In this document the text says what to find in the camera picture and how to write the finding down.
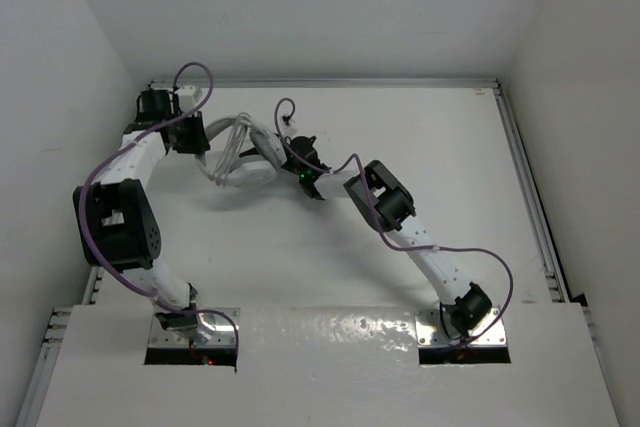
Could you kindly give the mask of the white front cover board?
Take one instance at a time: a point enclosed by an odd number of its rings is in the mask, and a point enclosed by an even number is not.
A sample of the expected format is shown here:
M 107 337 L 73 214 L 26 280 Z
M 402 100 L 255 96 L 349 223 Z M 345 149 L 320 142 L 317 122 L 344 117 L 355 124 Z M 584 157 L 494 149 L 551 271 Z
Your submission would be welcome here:
M 42 426 L 613 426 L 581 309 L 517 307 L 502 364 L 420 363 L 400 309 L 250 309 L 236 367 L 148 365 L 146 311 L 78 306 Z

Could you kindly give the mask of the metal base plate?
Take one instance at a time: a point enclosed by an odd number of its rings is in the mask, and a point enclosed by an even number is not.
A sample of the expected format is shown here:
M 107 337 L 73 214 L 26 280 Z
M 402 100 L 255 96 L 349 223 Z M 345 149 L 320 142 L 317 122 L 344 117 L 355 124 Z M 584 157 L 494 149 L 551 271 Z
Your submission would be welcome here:
M 151 321 L 148 346 L 159 349 L 233 348 L 236 339 L 233 325 L 220 314 L 179 315 L 158 311 Z
M 415 332 L 420 348 L 444 348 L 463 341 L 461 334 L 454 330 L 449 316 L 441 319 L 438 309 L 418 311 L 415 314 Z M 492 309 L 470 332 L 470 337 L 472 341 L 467 346 L 471 348 L 506 348 L 508 341 L 499 310 Z

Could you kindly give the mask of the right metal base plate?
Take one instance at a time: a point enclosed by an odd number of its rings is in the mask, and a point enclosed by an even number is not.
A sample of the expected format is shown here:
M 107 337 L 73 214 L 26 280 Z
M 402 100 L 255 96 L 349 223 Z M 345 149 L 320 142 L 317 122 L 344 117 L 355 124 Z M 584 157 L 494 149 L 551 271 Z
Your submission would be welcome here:
M 463 341 L 461 334 L 454 330 L 449 316 L 441 319 L 438 309 L 418 311 L 415 314 L 415 332 L 420 348 L 444 348 Z M 470 337 L 472 341 L 467 346 L 471 348 L 506 348 L 508 341 L 499 310 L 492 309 L 470 332 Z

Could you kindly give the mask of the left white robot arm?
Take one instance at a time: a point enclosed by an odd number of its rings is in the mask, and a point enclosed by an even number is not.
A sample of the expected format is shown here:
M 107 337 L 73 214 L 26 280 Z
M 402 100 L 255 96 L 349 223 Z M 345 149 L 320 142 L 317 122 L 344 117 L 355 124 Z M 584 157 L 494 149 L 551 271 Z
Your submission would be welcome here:
M 116 155 L 100 164 L 73 193 L 84 256 L 154 306 L 160 327 L 183 339 L 201 325 L 197 291 L 161 260 L 162 238 L 145 188 L 169 152 L 207 151 L 200 89 L 147 88 L 124 130 Z

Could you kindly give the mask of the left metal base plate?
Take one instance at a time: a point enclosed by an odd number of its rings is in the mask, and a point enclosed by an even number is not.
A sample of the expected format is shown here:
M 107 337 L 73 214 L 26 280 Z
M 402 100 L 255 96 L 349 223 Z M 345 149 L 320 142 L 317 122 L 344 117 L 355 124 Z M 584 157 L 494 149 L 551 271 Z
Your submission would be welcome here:
M 151 321 L 148 346 L 159 349 L 233 348 L 236 339 L 233 325 L 220 314 L 179 315 L 158 311 Z

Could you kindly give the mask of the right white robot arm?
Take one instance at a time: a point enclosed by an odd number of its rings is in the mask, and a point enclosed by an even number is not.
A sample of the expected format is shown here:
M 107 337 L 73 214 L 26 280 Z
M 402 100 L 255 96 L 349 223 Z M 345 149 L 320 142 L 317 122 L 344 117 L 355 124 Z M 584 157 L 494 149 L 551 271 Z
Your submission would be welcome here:
M 426 232 L 409 190 L 379 160 L 363 164 L 351 155 L 332 169 L 321 161 L 316 138 L 277 135 L 271 140 L 251 136 L 253 147 L 242 151 L 233 167 L 260 181 L 284 170 L 297 178 L 302 191 L 314 200 L 346 197 L 387 247 L 405 253 L 434 288 L 448 315 L 449 326 L 468 339 L 489 314 L 492 301 L 483 288 L 462 272 L 447 255 L 453 248 L 440 246 Z

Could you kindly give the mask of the white grey headphones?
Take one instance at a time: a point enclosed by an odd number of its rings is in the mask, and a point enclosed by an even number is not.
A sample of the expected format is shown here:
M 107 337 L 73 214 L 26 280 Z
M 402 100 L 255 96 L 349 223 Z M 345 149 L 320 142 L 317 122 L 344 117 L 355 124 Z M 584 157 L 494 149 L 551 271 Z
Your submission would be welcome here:
M 229 137 L 222 152 L 215 155 L 215 166 L 209 169 L 206 155 L 195 156 L 200 172 L 216 186 L 240 189 L 265 185 L 278 176 L 286 162 L 284 147 L 278 135 L 257 122 L 248 113 L 219 118 L 205 127 L 209 143 L 225 130 Z M 240 158 L 242 151 L 256 147 L 264 159 Z

